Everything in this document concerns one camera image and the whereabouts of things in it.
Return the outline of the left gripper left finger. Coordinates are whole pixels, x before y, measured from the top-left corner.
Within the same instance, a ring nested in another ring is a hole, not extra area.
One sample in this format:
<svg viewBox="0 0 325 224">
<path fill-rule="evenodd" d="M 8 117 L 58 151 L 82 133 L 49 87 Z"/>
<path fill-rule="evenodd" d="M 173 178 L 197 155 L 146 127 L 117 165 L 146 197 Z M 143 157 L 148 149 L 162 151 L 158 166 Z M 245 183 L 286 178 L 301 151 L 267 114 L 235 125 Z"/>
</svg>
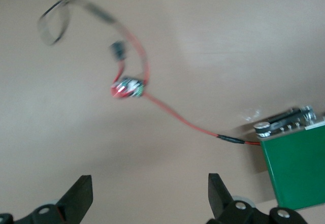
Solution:
<svg viewBox="0 0 325 224">
<path fill-rule="evenodd" d="M 82 175 L 55 204 L 28 215 L 27 223 L 81 223 L 93 202 L 92 177 Z"/>
</svg>

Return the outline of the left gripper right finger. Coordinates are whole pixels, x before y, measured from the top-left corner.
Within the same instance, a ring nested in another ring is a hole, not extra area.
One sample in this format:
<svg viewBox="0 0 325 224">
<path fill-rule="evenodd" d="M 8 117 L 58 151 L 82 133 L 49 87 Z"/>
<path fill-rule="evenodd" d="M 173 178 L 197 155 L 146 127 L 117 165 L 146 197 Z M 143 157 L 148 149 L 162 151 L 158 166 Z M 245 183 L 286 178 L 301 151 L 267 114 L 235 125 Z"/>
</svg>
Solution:
<svg viewBox="0 0 325 224">
<path fill-rule="evenodd" d="M 209 173 L 208 200 L 214 216 L 208 224 L 253 223 L 253 208 L 243 200 L 234 200 L 217 173 Z"/>
</svg>

